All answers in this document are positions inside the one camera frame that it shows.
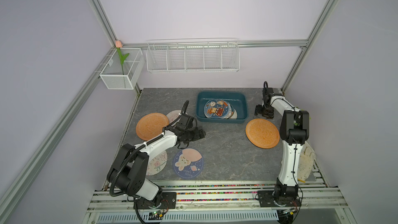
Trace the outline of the white butterfly coaster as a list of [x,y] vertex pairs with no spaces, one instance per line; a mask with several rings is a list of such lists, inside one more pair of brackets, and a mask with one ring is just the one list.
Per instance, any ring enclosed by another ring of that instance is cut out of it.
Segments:
[[237,110],[234,110],[232,116],[230,117],[230,119],[237,119]]

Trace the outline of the purple pink bunny coaster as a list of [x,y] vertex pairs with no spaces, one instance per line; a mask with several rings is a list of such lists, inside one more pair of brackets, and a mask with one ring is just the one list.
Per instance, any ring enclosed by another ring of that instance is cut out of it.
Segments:
[[193,179],[203,171],[204,158],[196,149],[183,149],[175,155],[173,169],[180,178]]

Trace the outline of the teal plastic storage box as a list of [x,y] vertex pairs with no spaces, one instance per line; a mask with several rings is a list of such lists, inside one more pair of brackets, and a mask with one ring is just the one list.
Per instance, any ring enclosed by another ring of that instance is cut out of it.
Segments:
[[201,122],[243,123],[248,118],[246,97],[240,92],[202,91],[196,116]]

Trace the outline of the small blue coaster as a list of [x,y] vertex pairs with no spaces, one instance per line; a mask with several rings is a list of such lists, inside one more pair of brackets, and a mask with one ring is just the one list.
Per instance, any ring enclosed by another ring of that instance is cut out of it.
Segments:
[[230,119],[235,108],[225,100],[211,99],[204,105],[204,115],[211,119]]

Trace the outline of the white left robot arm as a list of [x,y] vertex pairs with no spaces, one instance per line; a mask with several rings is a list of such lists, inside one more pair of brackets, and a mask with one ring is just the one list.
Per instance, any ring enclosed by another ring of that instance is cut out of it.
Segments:
[[159,204],[162,189],[146,178],[149,161],[169,148],[180,147],[181,144],[188,146],[206,135],[198,126],[197,119],[188,114],[180,114],[174,122],[163,127],[162,132],[149,141],[125,144],[119,149],[107,174],[110,196],[127,195]]

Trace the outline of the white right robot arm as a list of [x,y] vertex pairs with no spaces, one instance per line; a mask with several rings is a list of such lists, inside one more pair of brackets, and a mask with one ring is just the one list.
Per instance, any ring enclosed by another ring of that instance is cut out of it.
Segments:
[[282,168],[274,188],[274,199],[298,198],[297,183],[299,158],[309,138],[309,113],[290,103],[278,88],[265,82],[262,90],[263,103],[255,108],[255,115],[273,119],[274,113],[282,115],[279,136],[283,141]]

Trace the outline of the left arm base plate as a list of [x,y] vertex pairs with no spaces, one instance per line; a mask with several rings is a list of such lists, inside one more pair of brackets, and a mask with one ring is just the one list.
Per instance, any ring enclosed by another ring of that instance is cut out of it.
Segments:
[[135,200],[137,209],[175,209],[177,203],[177,193],[163,191],[155,196],[153,200],[139,198]]

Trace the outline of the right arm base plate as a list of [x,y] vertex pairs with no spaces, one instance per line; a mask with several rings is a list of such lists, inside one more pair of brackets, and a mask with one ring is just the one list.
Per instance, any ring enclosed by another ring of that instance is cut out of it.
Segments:
[[261,207],[300,207],[299,196],[279,196],[273,190],[259,190],[256,199]]

